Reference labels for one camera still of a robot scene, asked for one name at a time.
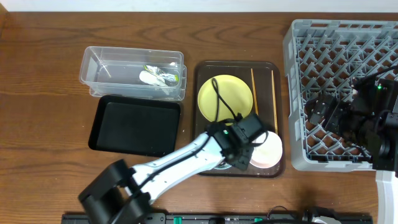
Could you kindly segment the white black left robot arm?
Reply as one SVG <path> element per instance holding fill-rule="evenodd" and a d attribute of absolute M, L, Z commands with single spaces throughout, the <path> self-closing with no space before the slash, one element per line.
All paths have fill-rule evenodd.
<path fill-rule="evenodd" d="M 243 152 L 258 137 L 235 124 L 202 133 L 189 145 L 152 162 L 128 167 L 116 161 L 78 196 L 91 223 L 140 223 L 166 191 L 227 158 L 227 150 Z"/>

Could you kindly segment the white crumpled paper waste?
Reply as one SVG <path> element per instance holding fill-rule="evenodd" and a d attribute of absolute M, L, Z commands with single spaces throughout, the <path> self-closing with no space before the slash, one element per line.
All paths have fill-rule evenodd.
<path fill-rule="evenodd" d="M 165 83 L 165 80 L 157 75 L 154 75 L 148 71 L 142 71 L 139 74 L 140 81 L 152 85 L 152 86 L 160 86 L 160 89 L 166 94 L 170 95 L 171 90 L 168 89 L 168 85 Z"/>

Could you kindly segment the green snack wrapper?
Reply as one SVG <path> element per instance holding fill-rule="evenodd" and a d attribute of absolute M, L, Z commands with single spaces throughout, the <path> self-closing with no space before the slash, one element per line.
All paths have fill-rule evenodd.
<path fill-rule="evenodd" d="M 179 81 L 178 75 L 167 73 L 164 70 L 162 70 L 161 68 L 156 67 L 156 66 L 145 65 L 144 70 L 146 70 L 147 72 L 149 72 L 153 75 L 157 75 L 158 77 L 163 78 L 164 80 L 167 80 L 168 82 L 178 82 Z"/>

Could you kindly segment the left wooden chopstick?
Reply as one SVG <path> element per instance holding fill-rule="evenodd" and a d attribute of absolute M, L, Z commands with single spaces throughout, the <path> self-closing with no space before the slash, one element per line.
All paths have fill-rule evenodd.
<path fill-rule="evenodd" d="M 256 84 L 255 84 L 255 79 L 254 79 L 253 68 L 251 68 L 251 81 L 252 81 L 252 95 L 253 95 L 253 102 L 254 102 L 254 110 L 255 110 L 255 113 L 258 115 L 259 110 L 258 110 L 258 104 L 257 104 L 257 93 L 256 93 Z"/>

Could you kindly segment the blue bowl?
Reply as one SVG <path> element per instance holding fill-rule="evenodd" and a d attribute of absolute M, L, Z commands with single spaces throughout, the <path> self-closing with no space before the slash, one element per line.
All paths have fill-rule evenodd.
<path fill-rule="evenodd" d="M 226 169 L 229 169 L 229 168 L 231 168 L 232 167 L 232 165 L 230 165 L 230 164 L 228 164 L 228 163 L 225 163 L 225 162 L 222 162 L 222 163 L 220 163 L 219 165 L 217 165 L 216 167 L 215 167 L 215 169 L 216 170 L 226 170 Z"/>

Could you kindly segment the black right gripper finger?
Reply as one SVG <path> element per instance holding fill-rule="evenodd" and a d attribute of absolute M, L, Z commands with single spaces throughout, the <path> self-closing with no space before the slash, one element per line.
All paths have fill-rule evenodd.
<path fill-rule="evenodd" d="M 318 124 L 328 111 L 327 104 L 310 105 L 307 108 L 308 120 L 312 124 Z"/>
<path fill-rule="evenodd" d="M 306 111 L 312 111 L 316 107 L 328 107 L 333 101 L 333 95 L 329 93 L 315 93 L 305 104 Z"/>

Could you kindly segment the grey dishwasher rack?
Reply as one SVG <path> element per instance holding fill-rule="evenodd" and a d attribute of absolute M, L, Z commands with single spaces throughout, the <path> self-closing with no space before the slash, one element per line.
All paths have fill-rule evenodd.
<path fill-rule="evenodd" d="M 357 78 L 397 65 L 396 21 L 294 20 L 283 41 L 289 84 L 291 161 L 300 171 L 371 170 L 368 151 L 308 121 L 319 92 L 352 101 Z"/>

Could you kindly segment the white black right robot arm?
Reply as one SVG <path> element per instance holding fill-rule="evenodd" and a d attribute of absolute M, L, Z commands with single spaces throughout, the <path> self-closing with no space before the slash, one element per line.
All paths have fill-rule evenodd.
<path fill-rule="evenodd" d="M 319 93 L 305 104 L 312 124 L 369 152 L 376 171 L 378 223 L 397 223 L 397 82 L 380 77 L 396 69 L 357 79 L 351 102 Z"/>

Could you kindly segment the yellow round plate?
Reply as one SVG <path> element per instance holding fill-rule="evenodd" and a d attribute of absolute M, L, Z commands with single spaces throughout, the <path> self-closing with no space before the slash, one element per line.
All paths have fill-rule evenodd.
<path fill-rule="evenodd" d="M 252 110 L 253 96 L 249 86 L 242 79 L 232 75 L 217 75 L 220 96 L 237 116 L 246 117 Z M 198 107 L 201 114 L 208 120 L 214 121 L 216 116 L 216 92 L 212 85 L 212 78 L 208 79 L 199 89 Z"/>

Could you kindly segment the clear plastic waste bin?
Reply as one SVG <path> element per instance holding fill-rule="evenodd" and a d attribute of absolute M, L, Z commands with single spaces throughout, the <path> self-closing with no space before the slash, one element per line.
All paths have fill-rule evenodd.
<path fill-rule="evenodd" d="M 172 50 L 135 49 L 125 47 L 89 46 L 85 49 L 80 82 L 90 88 L 90 95 L 118 95 L 164 101 L 181 101 L 185 97 L 187 68 L 183 53 Z M 139 79 L 145 65 L 178 75 L 178 82 L 165 83 L 171 90 L 166 95 L 160 86 L 148 85 Z"/>

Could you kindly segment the black food waste tray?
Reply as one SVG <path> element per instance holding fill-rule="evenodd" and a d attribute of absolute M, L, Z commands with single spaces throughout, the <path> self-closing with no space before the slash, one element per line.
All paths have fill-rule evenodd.
<path fill-rule="evenodd" d="M 175 150 L 179 121 L 178 103 L 106 95 L 99 99 L 88 146 L 163 157 Z"/>

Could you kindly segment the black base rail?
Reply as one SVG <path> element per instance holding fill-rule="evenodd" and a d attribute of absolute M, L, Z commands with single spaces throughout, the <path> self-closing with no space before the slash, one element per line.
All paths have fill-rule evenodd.
<path fill-rule="evenodd" d="M 141 221 L 145 224 L 245 224 L 245 223 L 340 223 L 372 224 L 367 213 L 338 213 L 330 208 L 308 207 L 302 212 L 278 205 L 265 213 L 170 213 L 153 209 Z"/>

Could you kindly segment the pink bowl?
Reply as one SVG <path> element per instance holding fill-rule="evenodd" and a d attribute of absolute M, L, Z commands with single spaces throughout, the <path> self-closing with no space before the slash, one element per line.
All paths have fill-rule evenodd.
<path fill-rule="evenodd" d="M 261 169 L 271 168 L 282 158 L 283 146 L 281 138 L 272 131 L 268 131 L 253 143 L 259 144 L 253 150 L 250 164 Z"/>

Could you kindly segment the brown serving tray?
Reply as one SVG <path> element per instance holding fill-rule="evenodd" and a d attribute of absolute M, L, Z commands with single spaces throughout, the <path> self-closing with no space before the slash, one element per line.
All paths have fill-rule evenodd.
<path fill-rule="evenodd" d="M 252 87 L 251 68 L 254 70 L 256 84 L 257 104 L 259 117 L 269 130 L 274 129 L 274 113 L 272 102 L 271 70 L 274 71 L 275 95 L 277 104 L 278 135 L 284 137 L 282 118 L 282 98 L 280 90 L 279 69 L 270 62 L 245 62 L 245 61 L 204 61 L 195 69 L 194 99 L 197 100 L 200 87 L 210 78 L 217 75 L 232 75 L 242 79 L 249 87 Z M 235 167 L 226 170 L 208 170 L 201 175 L 215 177 L 255 177 L 273 179 L 283 174 L 285 170 L 285 155 L 271 168 L 261 169 L 249 165 L 247 170 L 241 171 Z"/>

